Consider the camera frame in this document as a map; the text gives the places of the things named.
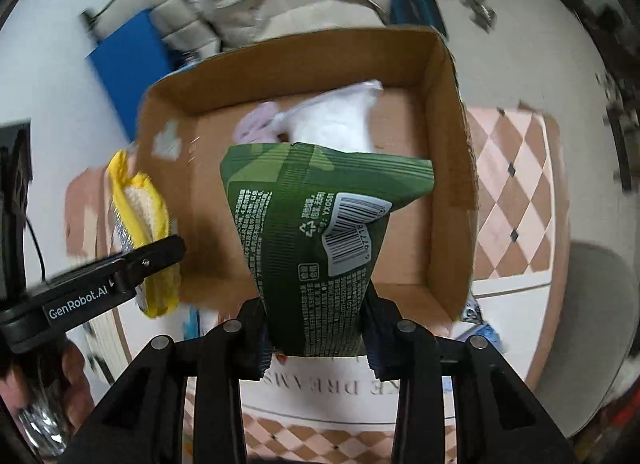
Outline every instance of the black cable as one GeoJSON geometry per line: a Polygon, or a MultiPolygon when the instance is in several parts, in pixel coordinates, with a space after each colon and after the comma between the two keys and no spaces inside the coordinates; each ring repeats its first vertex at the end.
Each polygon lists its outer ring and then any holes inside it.
{"type": "Polygon", "coordinates": [[[38,239],[36,238],[36,234],[33,231],[33,226],[31,225],[31,221],[29,220],[29,217],[27,217],[27,226],[29,226],[29,231],[31,232],[33,245],[36,246],[36,251],[38,252],[38,258],[40,260],[40,274],[42,275],[42,281],[44,282],[47,279],[47,273],[44,269],[44,259],[42,258],[42,251],[40,251],[40,245],[38,244],[38,239]]]}

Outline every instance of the recycling symbol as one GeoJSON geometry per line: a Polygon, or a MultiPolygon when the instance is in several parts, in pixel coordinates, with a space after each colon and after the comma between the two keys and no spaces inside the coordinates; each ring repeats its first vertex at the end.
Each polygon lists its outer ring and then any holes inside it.
{"type": "Polygon", "coordinates": [[[308,222],[303,222],[300,225],[300,231],[302,231],[307,237],[312,237],[318,228],[316,227],[316,223],[312,220],[308,222]]]}

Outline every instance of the yellow pouch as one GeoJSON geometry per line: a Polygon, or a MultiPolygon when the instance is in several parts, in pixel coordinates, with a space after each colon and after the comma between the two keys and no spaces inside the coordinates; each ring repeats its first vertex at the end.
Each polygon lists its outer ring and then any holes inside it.
{"type": "MultiPolygon", "coordinates": [[[[129,156],[117,152],[107,167],[111,181],[115,219],[114,235],[122,251],[130,251],[171,234],[169,212],[164,199],[146,173],[129,175],[129,156]]],[[[138,286],[136,301],[150,318],[162,316],[178,305],[180,267],[167,267],[138,286]]]]}

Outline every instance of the human hand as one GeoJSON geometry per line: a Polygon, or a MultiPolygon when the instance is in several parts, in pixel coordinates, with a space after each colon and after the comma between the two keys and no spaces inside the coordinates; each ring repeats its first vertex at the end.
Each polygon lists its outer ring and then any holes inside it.
{"type": "MultiPolygon", "coordinates": [[[[94,400],[89,381],[84,375],[84,356],[71,342],[62,354],[62,371],[69,382],[62,405],[66,417],[77,430],[94,409],[94,400]]],[[[20,409],[29,402],[29,389],[20,367],[13,365],[6,379],[0,380],[0,396],[11,416],[16,419],[20,409]]]]}

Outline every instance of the blue board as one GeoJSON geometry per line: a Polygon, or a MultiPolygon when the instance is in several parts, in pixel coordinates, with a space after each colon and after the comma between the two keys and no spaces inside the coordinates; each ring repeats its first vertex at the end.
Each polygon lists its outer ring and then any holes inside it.
{"type": "Polygon", "coordinates": [[[89,55],[124,130],[136,139],[138,107],[145,90],[172,72],[168,53],[149,11],[138,13],[89,55]]]}

